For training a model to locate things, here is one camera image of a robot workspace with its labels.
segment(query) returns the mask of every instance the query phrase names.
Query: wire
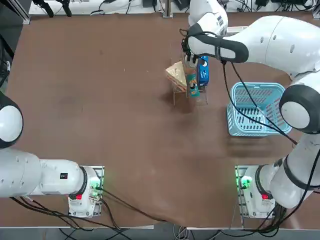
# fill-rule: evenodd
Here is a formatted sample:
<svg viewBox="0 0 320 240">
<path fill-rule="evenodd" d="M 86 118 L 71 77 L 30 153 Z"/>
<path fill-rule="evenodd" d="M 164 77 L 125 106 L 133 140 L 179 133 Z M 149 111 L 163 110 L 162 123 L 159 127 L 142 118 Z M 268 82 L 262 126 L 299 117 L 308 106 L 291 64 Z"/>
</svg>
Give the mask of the wire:
<svg viewBox="0 0 320 240">
<path fill-rule="evenodd" d="M 132 4 L 134 1 L 136 1 L 136 0 L 131 0 L 131 1 L 129 1 L 127 4 L 125 4 L 125 5 L 123 5 L 123 6 L 120 6 L 120 7 L 118 8 L 118 10 L 119 10 L 119 9 L 122 9 L 122 8 L 124 8 L 124 7 L 126 7 L 126 6 L 128 6 L 128 5 L 130 5 L 130 4 Z M 105 4 L 105 3 L 109 3 L 109 0 L 104 0 L 102 3 L 100 3 L 98 10 L 92 11 L 89 15 L 92 16 L 92 14 L 96 14 L 96 13 L 101 13 L 102 15 L 105 15 L 106 13 L 108 13 L 108 11 L 104 11 L 104 10 L 101 10 L 101 9 L 100 9 L 101 6 L 102 6 L 102 4 Z"/>
<path fill-rule="evenodd" d="M 190 230 L 190 232 L 191 232 L 191 235 L 192 235 L 192 237 L 193 237 L 193 240 L 196 240 L 195 235 L 194 235 L 194 232 L 193 232 L 192 230 Z"/>
<path fill-rule="evenodd" d="M 120 232 L 116 233 L 115 235 L 113 235 L 113 236 L 111 236 L 111 237 L 106 238 L 105 240 L 113 239 L 113 238 L 115 238 L 116 236 L 118 236 L 119 234 L 120 234 Z"/>
<path fill-rule="evenodd" d="M 118 201 L 120 201 L 121 203 L 125 204 L 127 207 L 135 210 L 136 212 L 138 212 L 138 213 L 140 213 L 140 214 L 142 214 L 142 215 L 144 215 L 144 216 L 146 216 L 146 217 L 148 217 L 148 218 L 150 218 L 150 219 L 152 219 L 152 220 L 159 221 L 159 222 L 166 222 L 165 220 L 162 220 L 162 219 L 160 219 L 160 218 L 151 216 L 151 215 L 145 213 L 144 211 L 141 211 L 140 209 L 138 209 L 138 208 L 130 205 L 129 203 L 127 203 L 127 202 L 125 202 L 124 200 L 120 199 L 119 197 L 117 197 L 116 195 L 112 194 L 111 192 L 103 189 L 102 187 L 96 187 L 95 189 L 100 190 L 100 191 L 103 191 L 103 192 L 109 194 L 109 195 L 112 196 L 113 198 L 115 198 L 115 199 L 117 199 Z"/>
<path fill-rule="evenodd" d="M 174 235 L 175 240 L 188 240 L 189 239 L 190 230 L 188 230 L 184 226 L 181 226 L 181 227 L 179 227 L 178 234 L 176 234 L 175 227 L 176 227 L 176 225 L 173 224 L 172 231 L 173 231 L 173 235 Z"/>
<path fill-rule="evenodd" d="M 23 206 L 24 208 L 32 210 L 32 211 L 35 211 L 35 212 L 38 212 L 38 213 L 42 213 L 42 214 L 46 214 L 46 215 L 54 216 L 54 217 L 66 217 L 66 218 L 78 219 L 78 220 L 82 220 L 84 222 L 88 222 L 88 223 L 91 223 L 91 224 L 96 224 L 96 225 L 100 225 L 100 226 L 103 226 L 103 227 L 110 228 L 110 229 L 116 231 L 117 233 L 119 233 L 120 235 L 122 235 L 123 237 L 125 237 L 126 239 L 131 240 L 131 238 L 129 238 L 128 236 L 124 235 L 122 232 L 119 232 L 119 230 L 117 230 L 116 228 L 114 228 L 112 226 L 109 226 L 107 224 L 96 222 L 96 221 L 92 221 L 92 220 L 89 220 L 89 219 L 86 219 L 86 218 L 82 218 L 82 217 L 66 215 L 66 214 L 59 214 L 57 211 L 52 211 L 52 210 L 48 211 L 48 210 L 44 210 L 44 209 L 40 210 L 40 209 L 38 209 L 38 207 L 36 207 L 36 206 L 34 206 L 32 204 L 31 204 L 31 206 L 32 206 L 31 207 L 28 204 L 24 204 L 23 202 L 20 202 L 15 197 L 10 197 L 10 199 L 15 201 L 17 204 Z"/>
<path fill-rule="evenodd" d="M 60 231 L 63 235 L 66 236 L 66 238 L 65 238 L 64 240 L 67 240 L 67 239 L 78 240 L 78 239 L 76 239 L 76 238 L 74 238 L 74 237 L 71 236 L 76 230 L 77 230 L 77 229 L 74 229 L 74 230 L 68 235 L 68 234 L 66 234 L 64 231 L 62 231 L 61 228 L 59 228 L 59 231 Z"/>
<path fill-rule="evenodd" d="M 278 11 L 282 6 L 283 6 L 283 3 L 280 4 L 280 6 L 275 10 L 275 12 Z"/>
<path fill-rule="evenodd" d="M 261 114 L 263 114 L 262 110 L 258 107 L 258 105 L 256 104 L 256 102 L 254 101 L 254 99 L 252 98 L 246 84 L 244 83 L 244 81 L 242 80 L 241 76 L 239 75 L 235 65 L 233 62 L 231 62 L 231 65 L 233 67 L 233 70 L 235 72 L 235 74 L 237 75 L 237 77 L 239 78 L 240 82 L 242 83 L 242 85 L 244 86 L 250 100 L 252 101 L 252 103 L 254 104 L 254 106 L 258 109 L 259 112 L 261 112 Z M 287 139 L 289 139 L 293 144 L 297 145 L 297 141 L 295 141 L 294 139 L 292 139 L 291 137 L 289 137 L 284 131 L 282 131 L 273 121 L 271 121 L 267 116 L 265 116 L 265 118 L 272 124 L 274 125 L 276 128 L 277 128 L 277 132 L 280 133 L 281 135 L 283 135 L 284 137 L 286 137 Z"/>
<path fill-rule="evenodd" d="M 298 11 L 304 11 L 304 9 L 299 9 L 296 4 L 293 4 L 293 5 L 296 7 L 296 9 L 297 9 Z"/>
<path fill-rule="evenodd" d="M 71 225 L 68 221 L 66 221 L 65 219 L 63 219 L 62 217 L 60 217 L 60 216 L 57 215 L 57 214 L 63 215 L 63 213 L 61 213 L 61 212 L 59 212 L 59 211 L 52 211 L 52 210 L 46 208 L 45 206 L 43 206 L 42 204 L 40 204 L 39 202 L 37 202 L 36 200 L 31 199 L 30 197 L 26 197 L 26 198 L 29 199 L 31 202 L 37 204 L 37 205 L 40 206 L 41 208 L 40 208 L 40 207 L 37 207 L 37 206 L 34 206 L 34 205 L 30 204 L 30 203 L 28 203 L 28 202 L 25 200 L 25 198 L 21 196 L 20 199 L 21 199 L 26 205 L 28 205 L 29 207 L 31 207 L 31 208 L 36 208 L 36 209 L 38 209 L 38 210 L 43 209 L 43 210 L 46 210 L 46 211 L 48 211 L 48 212 L 51 212 L 51 213 L 54 214 L 56 217 L 58 217 L 59 219 L 61 219 L 62 221 L 64 221 L 64 222 L 65 222 L 67 225 L 69 225 L 71 228 L 77 229 L 76 227 L 74 227 L 73 225 Z M 78 229 L 81 229 L 81 230 L 86 231 L 86 232 L 91 232 L 91 231 L 93 231 L 93 229 L 85 229 L 85 228 L 79 226 L 79 224 L 78 224 L 75 220 L 73 220 L 72 218 L 70 218 L 68 215 L 66 216 L 66 218 L 68 218 L 70 221 L 72 221 L 72 222 L 74 223 L 74 225 L 76 225 L 76 226 L 78 227 Z"/>
<path fill-rule="evenodd" d="M 60 12 L 63 6 L 60 7 L 60 9 L 54 14 L 55 16 Z"/>
<path fill-rule="evenodd" d="M 214 240 L 218 235 L 222 234 L 222 231 L 221 230 L 217 230 L 216 233 L 210 237 L 209 239 L 207 240 Z"/>
<path fill-rule="evenodd" d="M 250 11 L 250 8 L 249 8 L 248 5 L 245 3 L 245 0 L 243 0 L 243 1 L 234 0 L 234 1 L 243 4 L 243 5 L 245 6 L 245 8 L 248 9 L 248 12 L 252 12 L 252 10 Z"/>
<path fill-rule="evenodd" d="M 165 9 L 164 9 L 164 6 L 162 6 L 161 0 L 159 0 L 159 3 L 160 3 L 160 5 L 161 5 L 161 8 L 162 8 L 163 12 L 165 12 Z"/>
<path fill-rule="evenodd" d="M 105 200 L 102 199 L 102 198 L 100 199 L 100 201 L 104 204 L 104 206 L 105 206 L 106 209 L 108 210 L 108 213 L 109 213 L 109 216 L 110 216 L 110 219 L 111 219 L 111 222 L 112 222 L 113 226 L 114 226 L 116 229 L 122 231 L 122 229 L 121 229 L 120 227 L 118 227 L 118 225 L 117 225 L 117 223 L 116 223 L 116 221 L 115 221 L 115 218 L 114 218 L 114 216 L 113 216 L 113 214 L 112 214 L 112 212 L 111 212 L 111 209 L 110 209 L 107 201 L 105 201 Z"/>
<path fill-rule="evenodd" d="M 131 0 L 129 0 L 129 5 L 128 5 L 128 8 L 126 9 L 125 14 L 128 14 L 128 12 L 129 12 L 129 8 L 130 8 L 130 5 L 131 5 Z"/>
</svg>

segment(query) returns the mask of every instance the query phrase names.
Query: plastic basket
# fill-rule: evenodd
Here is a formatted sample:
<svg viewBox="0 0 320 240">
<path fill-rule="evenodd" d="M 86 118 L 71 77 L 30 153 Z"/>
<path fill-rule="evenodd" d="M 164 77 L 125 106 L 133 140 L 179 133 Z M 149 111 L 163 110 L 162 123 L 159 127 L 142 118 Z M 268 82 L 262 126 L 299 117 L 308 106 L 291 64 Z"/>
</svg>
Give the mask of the plastic basket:
<svg viewBox="0 0 320 240">
<path fill-rule="evenodd" d="M 286 134 L 289 133 L 292 127 L 284 121 L 279 111 L 279 101 L 285 88 L 274 82 L 246 82 L 245 85 L 255 103 L 263 111 L 263 114 L 261 114 L 252 103 L 241 82 L 236 83 L 230 92 L 235 106 L 248 117 L 274 127 L 272 123 L 265 118 L 265 116 L 267 116 L 282 131 Z M 242 116 L 231 102 L 226 107 L 226 118 L 231 136 L 265 137 L 280 134 L 273 129 Z"/>
</svg>

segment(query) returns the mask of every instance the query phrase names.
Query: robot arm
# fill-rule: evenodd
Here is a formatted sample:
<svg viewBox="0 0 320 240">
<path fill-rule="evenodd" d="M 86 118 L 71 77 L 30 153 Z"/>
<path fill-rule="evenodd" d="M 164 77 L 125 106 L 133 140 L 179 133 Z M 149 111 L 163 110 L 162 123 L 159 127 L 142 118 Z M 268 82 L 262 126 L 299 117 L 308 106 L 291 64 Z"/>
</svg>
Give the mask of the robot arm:
<svg viewBox="0 0 320 240">
<path fill-rule="evenodd" d="M 209 6 L 212 11 L 201 11 Z M 290 17 L 265 16 L 243 31 L 225 36 L 228 18 L 224 8 L 216 0 L 199 3 L 192 0 L 189 24 L 184 41 L 187 54 L 233 63 L 260 63 L 291 77 L 320 70 L 320 29 L 310 23 Z"/>
<path fill-rule="evenodd" d="M 92 217 L 100 195 L 94 187 L 102 186 L 96 171 L 73 161 L 39 159 L 10 148 L 22 134 L 23 115 L 1 91 L 0 103 L 0 198 L 68 195 L 70 214 Z"/>
<path fill-rule="evenodd" d="M 265 218 L 275 201 L 285 208 L 295 207 L 320 149 L 320 28 L 289 17 L 265 16 L 226 36 L 228 18 L 216 0 L 191 0 L 189 25 L 182 49 L 190 61 L 211 56 L 221 62 L 259 63 L 294 80 L 283 93 L 279 110 L 290 126 L 305 134 L 287 157 L 249 167 L 245 176 L 252 184 L 243 193 L 252 218 Z M 304 199 L 319 187 L 318 164 Z"/>
</svg>

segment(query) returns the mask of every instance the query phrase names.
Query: table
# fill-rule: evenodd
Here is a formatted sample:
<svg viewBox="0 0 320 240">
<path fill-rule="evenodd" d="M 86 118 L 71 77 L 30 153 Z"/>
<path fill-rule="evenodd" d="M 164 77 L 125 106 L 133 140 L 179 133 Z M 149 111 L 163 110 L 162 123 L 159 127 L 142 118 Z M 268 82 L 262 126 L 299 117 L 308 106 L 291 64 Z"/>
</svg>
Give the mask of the table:
<svg viewBox="0 0 320 240">
<path fill-rule="evenodd" d="M 232 13 L 229 25 L 247 26 L 266 14 Z M 278 14 L 318 24 L 309 12 Z M 8 85 L 8 96 L 20 106 L 25 122 L 15 148 L 43 159 L 104 165 L 110 192 L 158 218 L 188 227 L 229 228 L 237 198 L 235 165 L 272 163 L 292 144 L 282 136 L 229 136 L 228 95 L 222 67 L 214 59 L 209 104 L 190 109 L 180 101 L 173 107 L 164 69 L 179 54 L 171 46 L 182 38 L 179 28 L 187 25 L 186 14 L 173 19 L 158 14 L 56 16 L 25 25 Z M 284 72 L 267 66 L 236 67 L 245 81 L 290 84 Z M 230 64 L 226 70 L 231 87 L 238 79 Z M 65 196 L 39 201 L 67 212 Z M 317 202 L 316 194 L 309 197 L 283 227 L 318 229 Z M 0 203 L 1 226 L 64 226 L 9 199 Z M 155 223 L 114 201 L 109 204 L 120 226 Z M 94 220 L 111 224 L 106 213 Z M 254 219 L 245 223 L 256 225 Z M 231 227 L 241 227 L 238 208 Z"/>
</svg>

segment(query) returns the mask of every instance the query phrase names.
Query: transparent holder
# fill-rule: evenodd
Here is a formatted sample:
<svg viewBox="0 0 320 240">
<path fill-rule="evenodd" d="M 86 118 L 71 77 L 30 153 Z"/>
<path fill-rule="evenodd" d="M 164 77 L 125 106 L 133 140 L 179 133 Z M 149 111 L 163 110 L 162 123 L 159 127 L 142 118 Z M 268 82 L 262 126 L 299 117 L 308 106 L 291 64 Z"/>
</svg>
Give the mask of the transparent holder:
<svg viewBox="0 0 320 240">
<path fill-rule="evenodd" d="M 180 41 L 172 41 L 170 43 L 171 48 L 171 65 L 182 61 L 184 58 L 184 53 L 182 52 L 181 42 Z M 189 102 L 194 103 L 196 106 L 203 106 L 208 105 L 208 94 L 207 94 L 207 87 L 206 86 L 199 86 L 199 96 L 193 97 L 190 96 L 190 86 L 187 86 L 186 90 L 182 90 L 178 88 L 176 85 L 172 83 L 172 96 L 173 96 L 173 106 L 179 101 L 181 96 L 187 98 Z"/>
</svg>

